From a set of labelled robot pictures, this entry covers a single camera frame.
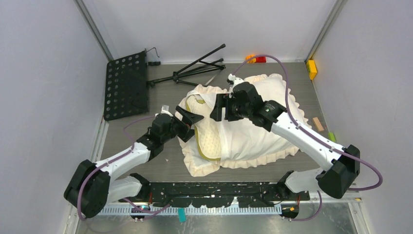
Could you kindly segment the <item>cream yellow pillow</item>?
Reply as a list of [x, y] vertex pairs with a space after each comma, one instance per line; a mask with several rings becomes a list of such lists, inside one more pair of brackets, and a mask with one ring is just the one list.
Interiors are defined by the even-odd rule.
[[211, 109], [200, 95], [190, 95], [185, 101], [186, 110], [203, 117], [195, 123], [195, 140], [201, 158], [219, 161], [222, 155], [221, 139], [217, 124], [209, 115]]

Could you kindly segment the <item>cream ruffled pillowcase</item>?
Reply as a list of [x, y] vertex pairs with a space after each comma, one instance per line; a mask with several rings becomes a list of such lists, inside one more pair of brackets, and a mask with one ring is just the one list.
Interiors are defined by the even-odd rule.
[[[186, 110], [186, 98], [190, 95], [200, 95], [212, 110], [217, 94], [228, 93], [227, 89], [202, 85], [189, 91], [179, 106]], [[184, 155], [184, 164], [193, 177], [207, 176], [224, 168], [249, 168], [266, 165], [288, 155], [295, 155], [298, 147], [288, 140], [257, 127], [244, 118], [238, 121], [216, 122], [222, 147], [219, 161], [210, 161], [201, 158], [195, 136], [188, 142], [179, 141]]]

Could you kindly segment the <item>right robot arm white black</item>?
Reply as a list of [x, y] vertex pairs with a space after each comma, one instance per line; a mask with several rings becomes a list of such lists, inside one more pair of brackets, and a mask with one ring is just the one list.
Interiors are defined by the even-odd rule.
[[255, 126], [283, 137], [319, 165], [314, 170], [287, 172], [278, 186], [278, 194], [284, 200], [305, 191], [323, 191], [340, 199], [359, 175], [360, 163], [345, 156], [354, 153], [359, 158], [357, 147], [345, 148], [326, 139], [293, 118], [283, 105], [274, 100], [264, 101], [248, 82], [235, 85], [231, 93], [217, 94], [210, 117], [214, 121], [246, 118]]

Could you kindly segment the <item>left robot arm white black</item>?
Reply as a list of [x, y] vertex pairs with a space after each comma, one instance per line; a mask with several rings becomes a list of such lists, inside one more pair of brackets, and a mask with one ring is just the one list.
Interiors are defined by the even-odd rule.
[[143, 202], [150, 196], [150, 182], [139, 174], [131, 174], [120, 179], [132, 168], [147, 163], [158, 156], [165, 143], [178, 137], [184, 142], [190, 140], [195, 131], [195, 123], [204, 116], [176, 107], [181, 115], [177, 117], [164, 106], [154, 117], [147, 132], [133, 140], [130, 147], [107, 159], [81, 162], [71, 178], [64, 198], [77, 209], [81, 220], [95, 217], [106, 204], [124, 198], [134, 198]]

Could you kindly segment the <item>black folding stand legs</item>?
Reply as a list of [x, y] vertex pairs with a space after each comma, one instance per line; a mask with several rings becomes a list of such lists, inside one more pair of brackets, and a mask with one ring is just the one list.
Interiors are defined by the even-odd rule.
[[189, 82], [182, 80], [183, 78], [194, 76], [194, 75], [199, 75], [199, 74], [204, 74], [204, 73], [209, 73], [209, 72], [215, 72], [215, 71], [222, 71], [226, 68], [222, 62], [224, 61], [223, 58], [212, 61], [212, 62], [207, 62], [204, 61], [205, 58], [209, 57], [210, 55], [218, 52], [221, 49], [224, 49], [226, 47], [226, 44], [223, 43], [216, 49], [212, 50], [211, 52], [205, 54], [204, 56], [198, 58], [194, 62], [186, 65], [184, 68], [181, 68], [178, 71], [174, 71], [171, 76], [165, 77], [165, 78], [158, 78], [154, 80], [149, 80], [147, 81], [146, 85], [148, 87], [155, 87], [155, 85], [161, 83], [161, 82], [166, 82], [172, 80], [173, 82], [179, 84], [186, 84], [186, 85], [191, 85], [191, 86], [197, 86], [197, 83]]

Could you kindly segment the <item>orange toy block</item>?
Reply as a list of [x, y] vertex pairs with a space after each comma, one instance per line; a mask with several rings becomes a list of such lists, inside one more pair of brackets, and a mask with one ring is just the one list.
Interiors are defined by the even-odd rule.
[[248, 55], [245, 57], [247, 63], [256, 63], [256, 58], [254, 54]]

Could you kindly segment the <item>red toy block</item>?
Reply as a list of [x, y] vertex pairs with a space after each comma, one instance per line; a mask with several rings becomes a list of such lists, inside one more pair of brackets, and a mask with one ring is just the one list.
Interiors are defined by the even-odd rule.
[[266, 63], [266, 57], [257, 57], [256, 63]]

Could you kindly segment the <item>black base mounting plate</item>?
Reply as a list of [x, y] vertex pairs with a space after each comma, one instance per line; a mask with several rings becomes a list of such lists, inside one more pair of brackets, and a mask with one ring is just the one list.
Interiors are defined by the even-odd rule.
[[155, 207], [226, 208], [238, 201], [241, 208], [260, 208], [282, 201], [309, 201], [310, 195], [287, 192], [276, 182], [152, 182], [144, 185], [139, 195], [127, 199]]

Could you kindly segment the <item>black perforated music stand tray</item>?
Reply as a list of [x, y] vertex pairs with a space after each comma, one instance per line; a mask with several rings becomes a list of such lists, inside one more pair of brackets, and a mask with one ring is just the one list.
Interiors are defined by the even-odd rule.
[[104, 119], [111, 121], [147, 113], [147, 80], [145, 50], [109, 61], [106, 67]]

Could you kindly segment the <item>teal tape piece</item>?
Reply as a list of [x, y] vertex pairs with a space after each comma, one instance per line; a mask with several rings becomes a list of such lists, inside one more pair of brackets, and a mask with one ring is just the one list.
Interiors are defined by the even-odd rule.
[[178, 209], [178, 218], [179, 222], [184, 223], [187, 220], [185, 209], [184, 208], [179, 208]]

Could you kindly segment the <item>wooden block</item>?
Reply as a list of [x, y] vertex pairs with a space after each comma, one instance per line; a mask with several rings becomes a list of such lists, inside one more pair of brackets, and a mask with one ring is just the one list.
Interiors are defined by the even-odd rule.
[[322, 125], [318, 117], [312, 118], [312, 121], [318, 132], [324, 131], [324, 126]]

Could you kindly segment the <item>yellow toy block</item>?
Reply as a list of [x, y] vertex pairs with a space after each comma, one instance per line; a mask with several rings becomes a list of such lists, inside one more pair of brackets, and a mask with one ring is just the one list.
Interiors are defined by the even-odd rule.
[[306, 62], [309, 78], [313, 80], [318, 74], [317, 66], [314, 60], [310, 59]]

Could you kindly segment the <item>green toy block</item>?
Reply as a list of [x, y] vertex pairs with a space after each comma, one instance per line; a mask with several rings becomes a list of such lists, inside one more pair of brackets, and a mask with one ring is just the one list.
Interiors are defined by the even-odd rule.
[[328, 133], [329, 140], [332, 142], [336, 142], [336, 137], [333, 132]]

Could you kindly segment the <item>aluminium frame rail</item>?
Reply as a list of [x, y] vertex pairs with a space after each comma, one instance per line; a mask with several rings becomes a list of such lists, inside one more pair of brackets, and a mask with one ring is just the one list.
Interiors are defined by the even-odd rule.
[[301, 204], [318, 201], [316, 192], [287, 193], [275, 182], [145, 182], [136, 197], [110, 201], [107, 186], [85, 188], [81, 212], [96, 215], [246, 215], [295, 216]]

